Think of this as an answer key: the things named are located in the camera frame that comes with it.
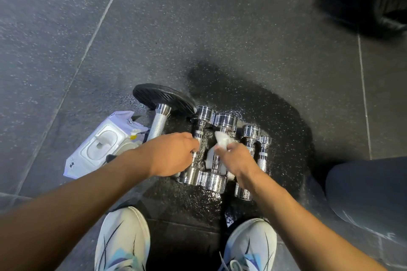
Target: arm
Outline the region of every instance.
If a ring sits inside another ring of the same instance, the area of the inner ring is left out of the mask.
[[[222,162],[249,190],[272,227],[281,236],[301,270],[385,271],[305,210],[292,196],[257,166],[247,148],[238,143],[216,149]]]
[[[173,133],[128,150],[109,164],[0,217],[4,270],[53,270],[121,196],[150,176],[171,176],[192,162],[199,142]]]

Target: black weight plate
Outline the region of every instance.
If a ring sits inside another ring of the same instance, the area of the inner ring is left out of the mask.
[[[150,109],[155,109],[157,104],[167,104],[171,107],[171,111],[178,111],[187,116],[196,113],[194,100],[186,94],[166,86],[142,83],[134,87],[133,96]]]

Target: white sneaker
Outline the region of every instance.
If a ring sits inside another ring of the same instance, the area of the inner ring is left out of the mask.
[[[274,229],[262,218],[253,218],[230,235],[219,271],[271,271],[276,250]]]
[[[150,231],[135,207],[110,212],[100,229],[95,271],[145,270],[150,251]]]

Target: dumbbell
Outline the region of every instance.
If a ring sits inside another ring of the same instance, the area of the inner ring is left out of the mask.
[[[193,137],[199,141],[201,147],[202,137],[204,136],[204,129],[211,127],[215,120],[215,111],[208,106],[198,105],[196,114],[191,118],[194,123],[195,129]],[[183,184],[199,185],[201,179],[201,169],[199,165],[200,150],[197,152],[192,151],[192,164],[180,173],[178,182]]]
[[[215,116],[214,126],[219,131],[230,134],[236,132],[237,118],[234,114],[217,113]],[[222,194],[225,191],[227,176],[220,174],[221,162],[218,155],[213,155],[212,169],[210,172],[203,172],[201,177],[201,186],[208,191]]]
[[[160,136],[171,112],[179,112],[186,116],[196,113],[196,104],[187,95],[172,88],[143,83],[133,89],[133,96],[150,109],[155,109],[155,117],[147,140]]]
[[[254,156],[254,144],[258,140],[260,134],[260,128],[256,125],[247,124],[243,126],[242,142],[246,145],[250,154]],[[234,188],[234,195],[237,198],[251,201],[253,199],[252,194],[248,190],[244,190],[236,182]]]
[[[266,172],[268,149],[272,143],[272,138],[270,136],[262,135],[259,137],[258,142],[260,143],[260,152],[258,153],[257,165],[262,171]]]

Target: sneaker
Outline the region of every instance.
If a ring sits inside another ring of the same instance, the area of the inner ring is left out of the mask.
[[[146,219],[135,207],[110,212],[100,229],[95,271],[145,270],[150,251]]]
[[[230,235],[219,271],[271,271],[276,250],[274,229],[262,218],[253,218]]]

